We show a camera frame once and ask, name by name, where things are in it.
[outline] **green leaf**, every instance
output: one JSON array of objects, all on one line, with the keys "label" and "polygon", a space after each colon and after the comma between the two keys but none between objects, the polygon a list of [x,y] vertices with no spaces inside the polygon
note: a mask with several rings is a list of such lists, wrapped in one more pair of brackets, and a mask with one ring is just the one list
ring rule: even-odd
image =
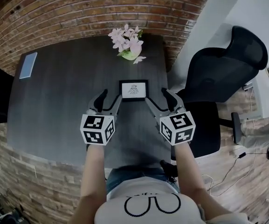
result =
[{"label": "green leaf", "polygon": [[143,30],[140,30],[140,31],[138,32],[138,38],[140,38],[140,37],[142,36],[142,34],[143,34]]},{"label": "green leaf", "polygon": [[128,54],[130,51],[127,51],[127,50],[124,50],[124,51],[121,51],[119,54],[117,54],[117,56],[124,56],[126,54]]}]

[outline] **table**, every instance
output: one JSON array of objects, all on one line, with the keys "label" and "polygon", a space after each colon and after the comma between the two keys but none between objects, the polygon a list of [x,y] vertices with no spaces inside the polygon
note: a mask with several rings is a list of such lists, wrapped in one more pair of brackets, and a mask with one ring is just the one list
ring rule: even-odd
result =
[{"label": "table", "polygon": [[[48,160],[83,165],[86,145],[80,132],[82,114],[93,96],[108,89],[104,108],[119,93],[119,80],[146,79],[149,96],[167,108],[163,40],[143,35],[142,62],[118,57],[108,36],[82,38],[36,49],[21,56],[8,112],[8,144]],[[38,52],[30,78],[19,79],[27,54]],[[170,160],[170,145],[155,128],[144,101],[122,102],[116,133],[105,148],[105,166],[144,164],[159,167]]]},{"label": "table", "polygon": [[240,119],[263,119],[269,117],[269,76],[260,70],[244,89],[253,87],[257,110],[239,115]]}]

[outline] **black curved line on shirt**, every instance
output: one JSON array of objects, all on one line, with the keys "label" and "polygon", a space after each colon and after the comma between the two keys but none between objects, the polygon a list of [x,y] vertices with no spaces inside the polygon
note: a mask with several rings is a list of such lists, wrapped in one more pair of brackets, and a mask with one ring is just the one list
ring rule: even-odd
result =
[{"label": "black curved line on shirt", "polygon": [[148,208],[147,208],[147,210],[146,210],[145,212],[143,212],[142,214],[139,214],[139,215],[134,215],[134,214],[130,213],[130,212],[127,210],[127,203],[128,203],[128,201],[129,201],[130,199],[132,199],[132,197],[128,198],[128,199],[126,200],[125,204],[124,204],[124,210],[125,210],[125,212],[126,212],[129,216],[131,216],[131,217],[142,217],[144,214],[146,214],[146,213],[150,210],[150,207],[151,207],[151,198],[149,197],[149,198],[148,198],[148,200],[149,200]]},{"label": "black curved line on shirt", "polygon": [[131,216],[131,217],[142,217],[143,215],[145,215],[145,214],[150,210],[150,207],[151,207],[151,198],[154,198],[154,199],[155,199],[156,207],[158,208],[159,211],[161,211],[161,212],[163,212],[163,213],[166,213],[166,214],[173,214],[173,213],[177,212],[177,211],[181,208],[181,200],[180,200],[180,198],[179,198],[177,195],[175,195],[175,196],[177,197],[177,200],[178,200],[179,204],[178,204],[177,209],[174,210],[174,211],[164,211],[164,210],[162,210],[162,209],[159,207],[158,202],[157,202],[157,197],[155,197],[155,196],[150,196],[150,197],[148,197],[148,208],[147,208],[147,210],[144,211],[142,214],[134,215],[134,214],[130,213],[130,212],[127,210],[127,203],[128,203],[128,201],[129,201],[132,197],[129,197],[129,198],[125,201],[125,204],[124,204],[124,210],[125,210],[125,212],[126,212],[129,216]]},{"label": "black curved line on shirt", "polygon": [[157,208],[158,208],[159,211],[161,211],[161,212],[163,212],[163,213],[166,213],[166,214],[173,214],[173,213],[177,212],[177,211],[180,209],[180,207],[181,207],[181,200],[180,200],[180,198],[179,198],[176,194],[174,194],[174,193],[172,193],[172,194],[175,195],[175,196],[177,197],[177,200],[178,200],[178,202],[179,202],[177,209],[174,210],[174,211],[164,211],[164,210],[162,210],[162,209],[159,207],[159,205],[158,205],[157,198],[155,197],[155,204],[156,204],[156,206],[157,206]]}]

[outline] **person's left arm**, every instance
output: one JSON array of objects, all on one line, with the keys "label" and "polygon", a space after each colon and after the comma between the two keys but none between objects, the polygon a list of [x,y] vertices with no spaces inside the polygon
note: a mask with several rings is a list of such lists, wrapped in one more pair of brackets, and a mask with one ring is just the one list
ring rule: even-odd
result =
[{"label": "person's left arm", "polygon": [[104,147],[90,145],[83,168],[80,201],[68,224],[93,224],[98,208],[105,202]]}]

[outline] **black picture frame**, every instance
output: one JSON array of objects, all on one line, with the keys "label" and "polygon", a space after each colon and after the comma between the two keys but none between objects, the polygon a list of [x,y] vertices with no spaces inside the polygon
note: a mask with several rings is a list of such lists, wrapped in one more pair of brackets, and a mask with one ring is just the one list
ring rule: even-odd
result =
[{"label": "black picture frame", "polygon": [[[122,84],[124,83],[145,83],[145,96],[149,97],[149,84],[148,80],[120,80],[119,81],[119,94],[122,94]],[[123,98],[123,102],[130,102],[130,101],[144,101],[145,98]]]}]

